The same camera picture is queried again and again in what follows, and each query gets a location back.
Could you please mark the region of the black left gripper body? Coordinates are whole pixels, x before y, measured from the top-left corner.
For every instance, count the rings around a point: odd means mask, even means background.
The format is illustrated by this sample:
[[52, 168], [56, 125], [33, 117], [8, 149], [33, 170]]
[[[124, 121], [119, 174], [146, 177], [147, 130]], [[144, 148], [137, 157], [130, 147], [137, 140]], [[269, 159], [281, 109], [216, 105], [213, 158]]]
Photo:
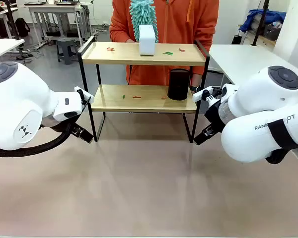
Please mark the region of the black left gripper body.
[[64, 130], [64, 135], [65, 136], [81, 136], [82, 134], [82, 128], [76, 124], [75, 122], [66, 122], [65, 123], [65, 130]]

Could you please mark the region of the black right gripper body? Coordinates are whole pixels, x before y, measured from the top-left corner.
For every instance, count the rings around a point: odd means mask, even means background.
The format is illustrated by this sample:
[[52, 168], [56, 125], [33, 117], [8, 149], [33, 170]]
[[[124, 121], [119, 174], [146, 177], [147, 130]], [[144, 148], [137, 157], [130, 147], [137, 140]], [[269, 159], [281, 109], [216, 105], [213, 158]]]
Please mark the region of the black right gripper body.
[[209, 106], [208, 110], [204, 114], [207, 120], [210, 122], [210, 125], [207, 127], [207, 131], [211, 132], [222, 132], [225, 124], [219, 116], [219, 106], [221, 102], [218, 100], [211, 106]]

